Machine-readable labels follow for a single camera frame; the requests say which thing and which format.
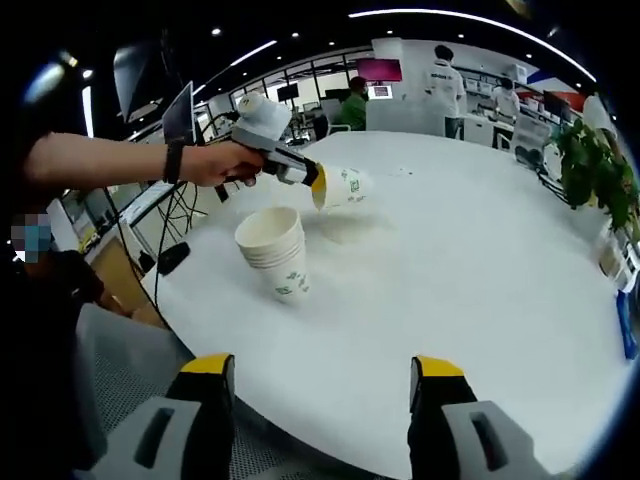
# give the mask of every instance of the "green leaves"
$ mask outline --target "green leaves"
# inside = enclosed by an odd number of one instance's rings
[[[609,146],[579,119],[564,126],[554,140],[562,154],[561,182],[571,208],[584,205],[595,193],[598,207],[607,208],[611,215],[613,230],[631,222],[640,237],[634,214],[638,187],[631,167],[614,161]]]

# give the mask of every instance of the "black ceiling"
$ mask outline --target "black ceiling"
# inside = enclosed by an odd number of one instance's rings
[[[71,12],[76,11],[74,8],[77,7],[70,6],[64,23],[53,24],[47,22],[46,18],[38,21],[42,21],[42,32],[46,32],[48,46],[67,49],[78,59],[80,67],[94,71],[90,82],[94,86],[95,131],[98,136],[110,138],[123,138],[131,134],[134,128],[124,125],[122,118],[117,116],[119,106],[113,81],[115,51],[120,46],[145,40],[159,45],[163,31],[182,79],[193,80],[196,87],[254,48],[270,40],[278,42],[241,65],[224,71],[208,83],[197,100],[217,94],[219,88],[229,91],[247,79],[276,69],[279,64],[289,64],[333,49],[370,45],[372,38],[385,36],[387,30],[393,30],[394,36],[407,39],[464,42],[487,48],[533,63],[568,83],[588,83],[582,73],[554,53],[519,35],[490,25],[439,15],[395,14],[348,18],[349,13],[382,8],[435,8],[490,18],[545,39],[558,16],[550,15],[549,10],[543,8],[538,8],[534,19],[530,20],[518,15],[504,0],[402,3],[298,1],[290,5],[254,1],[253,4],[227,3],[224,8],[219,3],[172,2],[169,9],[160,11],[157,2],[136,3],[133,8],[122,1],[94,2],[90,18],[86,15],[76,18]],[[222,30],[222,35],[211,35],[215,27]],[[300,34],[299,38],[291,38],[294,31]],[[457,38],[459,33],[464,33],[464,40]],[[335,46],[330,47],[329,41],[335,42]],[[579,45],[575,42],[566,44],[566,32],[560,30],[548,41],[589,68],[589,62],[578,51]],[[527,53],[531,53],[534,59],[527,60]],[[281,62],[276,60],[277,56],[283,57]],[[159,85],[163,85],[160,80],[157,84],[150,82],[142,95],[150,98],[155,96],[157,91],[153,90],[162,89]]]

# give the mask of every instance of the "green shirt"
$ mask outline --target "green shirt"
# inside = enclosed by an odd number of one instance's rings
[[[361,95],[352,93],[342,104],[339,123],[351,125],[351,130],[366,130],[366,102]]]

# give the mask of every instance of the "white round table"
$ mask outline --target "white round table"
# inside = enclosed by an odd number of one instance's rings
[[[160,308],[196,355],[232,352],[236,393],[312,447],[410,478],[410,360],[448,359],[535,441],[551,472],[587,454],[629,374],[615,288],[571,211],[511,155],[426,135],[336,134],[305,150],[367,170],[358,227],[332,233],[308,188],[261,176],[187,238]],[[273,204],[303,214],[312,295],[266,295],[233,232]],[[145,283],[152,291],[155,271]]]

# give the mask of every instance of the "white paper cup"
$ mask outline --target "white paper cup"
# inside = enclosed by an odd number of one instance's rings
[[[362,202],[373,192],[373,180],[353,168],[318,165],[318,178],[311,186],[318,210]]]
[[[235,240],[274,298],[293,304],[306,297],[305,236],[295,209],[267,208],[250,215],[236,229]]]

